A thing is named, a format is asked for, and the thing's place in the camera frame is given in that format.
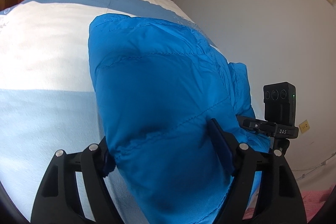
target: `black camera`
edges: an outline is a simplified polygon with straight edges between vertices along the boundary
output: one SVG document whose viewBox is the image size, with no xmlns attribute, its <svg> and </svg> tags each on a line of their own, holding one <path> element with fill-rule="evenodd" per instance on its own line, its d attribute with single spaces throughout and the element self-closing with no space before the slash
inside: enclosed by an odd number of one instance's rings
<svg viewBox="0 0 336 224">
<path fill-rule="evenodd" d="M 264 86 L 265 120 L 293 127 L 295 123 L 295 86 L 288 82 Z"/>
</svg>

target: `small screw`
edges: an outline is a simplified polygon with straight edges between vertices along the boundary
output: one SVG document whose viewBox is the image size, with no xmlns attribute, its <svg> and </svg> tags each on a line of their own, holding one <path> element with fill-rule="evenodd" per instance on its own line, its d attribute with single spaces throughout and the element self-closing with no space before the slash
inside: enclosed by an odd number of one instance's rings
<svg viewBox="0 0 336 224">
<path fill-rule="evenodd" d="M 90 144 L 90 146 L 89 146 L 90 151 L 95 151 L 97 149 L 98 149 L 98 144 L 96 144 L 96 143 Z"/>
<path fill-rule="evenodd" d="M 56 151 L 55 155 L 56 155 L 56 157 L 60 157 L 60 156 L 63 155 L 63 153 L 64 153 L 64 151 L 62 149 L 60 149 L 60 150 Z"/>
<path fill-rule="evenodd" d="M 249 145 L 247 143 L 241 143 L 239 144 L 239 148 L 242 150 L 247 150 L 249 148 Z"/>
<path fill-rule="evenodd" d="M 277 157 L 280 157 L 282 155 L 282 152 L 280 150 L 274 150 L 274 155 L 277 156 Z"/>
</svg>

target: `blue puffer jacket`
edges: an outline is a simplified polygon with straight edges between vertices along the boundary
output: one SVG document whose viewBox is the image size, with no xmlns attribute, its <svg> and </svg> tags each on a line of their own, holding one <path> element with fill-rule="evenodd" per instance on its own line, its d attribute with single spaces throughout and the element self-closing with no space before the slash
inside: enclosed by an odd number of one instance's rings
<svg viewBox="0 0 336 224">
<path fill-rule="evenodd" d="M 255 117 L 244 64 L 227 63 L 198 31 L 153 18 L 98 16 L 89 63 L 110 153 L 150 224 L 210 224 L 232 178 L 206 124 L 267 152 L 240 128 Z M 260 182 L 256 175 L 254 190 Z"/>
</svg>

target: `blue jacket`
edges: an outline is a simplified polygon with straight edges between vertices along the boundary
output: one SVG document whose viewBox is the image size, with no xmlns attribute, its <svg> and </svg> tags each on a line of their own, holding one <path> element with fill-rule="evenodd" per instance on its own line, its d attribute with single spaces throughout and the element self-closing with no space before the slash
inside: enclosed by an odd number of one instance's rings
<svg viewBox="0 0 336 224">
<path fill-rule="evenodd" d="M 232 182 L 206 124 L 267 152 L 269 139 L 239 127 L 255 117 L 244 64 L 198 31 L 153 18 L 98 16 L 89 64 L 106 141 L 150 224 L 210 224 Z M 256 175 L 254 189 L 260 182 Z"/>
</svg>

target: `wall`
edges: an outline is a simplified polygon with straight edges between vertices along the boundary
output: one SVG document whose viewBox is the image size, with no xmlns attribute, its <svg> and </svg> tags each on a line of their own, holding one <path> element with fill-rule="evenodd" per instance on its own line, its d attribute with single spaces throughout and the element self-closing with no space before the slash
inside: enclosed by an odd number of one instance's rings
<svg viewBox="0 0 336 224">
<path fill-rule="evenodd" d="M 291 141 L 291 168 L 321 163 L 336 150 L 336 11 L 326 0 L 173 0 L 230 62 L 248 67 L 252 104 L 263 118 L 263 86 L 296 86 L 296 125 L 310 130 Z M 295 172 L 299 177 L 303 172 Z M 336 182 L 335 160 L 300 181 L 302 189 Z"/>
</svg>

